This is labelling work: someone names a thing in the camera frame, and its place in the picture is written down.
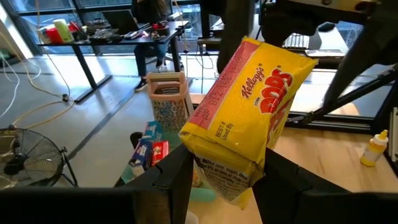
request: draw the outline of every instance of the yellow bag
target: yellow bag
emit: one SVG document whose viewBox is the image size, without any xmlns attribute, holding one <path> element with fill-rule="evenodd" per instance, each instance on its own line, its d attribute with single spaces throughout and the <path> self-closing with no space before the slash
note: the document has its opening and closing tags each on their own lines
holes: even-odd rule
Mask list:
<svg viewBox="0 0 398 224">
<path fill-rule="evenodd" d="M 266 147 L 274 148 L 316 62 L 245 37 L 180 131 L 202 180 L 229 203 L 246 207 L 247 189 L 264 176 Z"/>
</svg>

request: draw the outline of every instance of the desk fan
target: desk fan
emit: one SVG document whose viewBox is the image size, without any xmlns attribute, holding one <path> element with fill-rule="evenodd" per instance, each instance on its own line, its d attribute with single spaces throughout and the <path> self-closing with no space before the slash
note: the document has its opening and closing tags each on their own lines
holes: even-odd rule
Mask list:
<svg viewBox="0 0 398 224">
<path fill-rule="evenodd" d="M 11 187 L 52 186 L 64 176 L 77 187 L 66 157 L 50 139 L 26 129 L 0 129 L 0 190 Z M 67 165 L 72 180 L 62 173 Z"/>
</svg>

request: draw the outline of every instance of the yellow bottle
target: yellow bottle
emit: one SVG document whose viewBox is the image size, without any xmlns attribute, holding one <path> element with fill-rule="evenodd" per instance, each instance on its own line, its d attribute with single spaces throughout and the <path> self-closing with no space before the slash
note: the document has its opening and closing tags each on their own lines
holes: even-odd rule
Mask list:
<svg viewBox="0 0 398 224">
<path fill-rule="evenodd" d="M 388 138 L 388 131 L 384 130 L 382 133 L 375 135 L 370 141 L 363 152 L 361 157 L 362 164 L 373 167 L 376 165 L 377 160 L 380 159 L 384 150 L 386 150 Z"/>
</svg>

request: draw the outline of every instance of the black table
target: black table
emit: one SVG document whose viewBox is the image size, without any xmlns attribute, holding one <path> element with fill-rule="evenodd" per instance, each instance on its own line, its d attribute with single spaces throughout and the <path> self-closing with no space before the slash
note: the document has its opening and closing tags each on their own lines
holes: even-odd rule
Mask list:
<svg viewBox="0 0 398 224">
<path fill-rule="evenodd" d="M 183 28 L 183 25 L 187 25 L 189 21 L 178 21 L 178 22 L 169 22 L 169 27 L 170 27 L 170 34 L 167 37 L 164 37 L 160 40 L 154 40 L 150 37 L 141 37 L 137 38 L 134 40 L 122 40 L 119 42 L 90 42 L 90 41 L 85 41 L 85 42 L 71 42 L 71 43 L 63 43 L 63 44 L 38 44 L 41 47 L 64 47 L 64 46 L 71 46 L 74 53 L 76 54 L 77 59 L 79 60 L 79 63 L 87 77 L 88 82 L 90 83 L 91 88 L 87 91 L 85 91 L 82 95 L 77 97 L 75 99 L 75 103 L 81 103 L 83 100 L 85 100 L 87 97 L 89 97 L 95 90 L 97 90 L 99 87 L 104 85 L 109 79 L 112 78 L 111 75 L 106 75 L 102 80 L 100 80 L 98 83 L 95 82 L 95 79 L 93 77 L 93 74 L 90 71 L 90 68 L 88 67 L 86 60 L 83 56 L 83 53 L 80 50 L 80 46 L 107 46 L 107 45 L 155 45 L 155 44 L 164 44 L 168 41 L 170 41 L 170 48 L 172 51 L 172 57 L 173 57 L 173 64 L 174 64 L 174 70 L 176 72 L 180 71 L 180 59 L 178 55 L 178 48 L 177 48 L 177 36 L 180 35 L 181 29 L 178 28 Z M 150 28 L 146 28 L 145 30 L 150 33 L 151 31 Z"/>
</svg>

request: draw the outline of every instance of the wall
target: wall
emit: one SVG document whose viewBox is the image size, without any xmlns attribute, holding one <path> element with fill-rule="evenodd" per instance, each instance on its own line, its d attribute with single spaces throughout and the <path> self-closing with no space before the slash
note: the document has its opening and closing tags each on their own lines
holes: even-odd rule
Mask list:
<svg viewBox="0 0 398 224">
<path fill-rule="evenodd" d="M 0 4 L 0 33 L 9 41 L 12 48 L 16 51 L 22 59 L 28 59 L 33 57 L 32 52 L 29 50 L 24 39 L 16 29 L 11 18 L 7 15 L 3 6 Z M 8 49 L 11 54 L 15 54 L 8 43 L 4 40 L 4 37 L 0 35 L 0 48 Z"/>
</svg>

